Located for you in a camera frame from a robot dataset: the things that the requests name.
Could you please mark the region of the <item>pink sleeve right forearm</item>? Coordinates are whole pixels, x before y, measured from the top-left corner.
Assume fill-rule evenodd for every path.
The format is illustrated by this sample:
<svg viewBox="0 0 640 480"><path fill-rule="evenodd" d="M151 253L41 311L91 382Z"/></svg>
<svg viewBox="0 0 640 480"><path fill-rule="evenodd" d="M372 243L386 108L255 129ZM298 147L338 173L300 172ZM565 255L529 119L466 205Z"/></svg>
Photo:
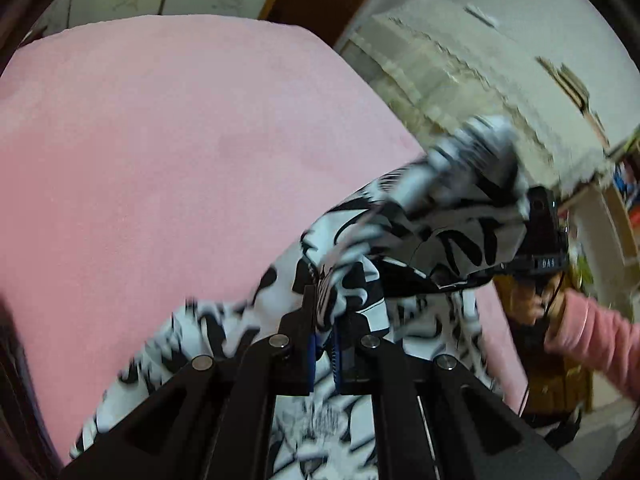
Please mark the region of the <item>pink sleeve right forearm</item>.
<svg viewBox="0 0 640 480"><path fill-rule="evenodd" d="M567 289L560 320L544 346L603 374L624 396L639 401L639 325Z"/></svg>

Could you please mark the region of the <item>person right hand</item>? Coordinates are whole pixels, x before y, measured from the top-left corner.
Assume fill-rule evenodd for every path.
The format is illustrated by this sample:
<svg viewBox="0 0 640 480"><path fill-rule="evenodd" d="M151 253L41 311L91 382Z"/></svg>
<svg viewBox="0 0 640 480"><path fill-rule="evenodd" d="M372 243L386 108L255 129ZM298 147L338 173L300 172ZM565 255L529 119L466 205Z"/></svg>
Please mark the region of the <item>person right hand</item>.
<svg viewBox="0 0 640 480"><path fill-rule="evenodd" d="M509 276L506 279L506 315L525 326L546 320L546 337L553 338L559 333L566 310L563 281L564 274L556 274L542 292L536 292L534 283Z"/></svg>

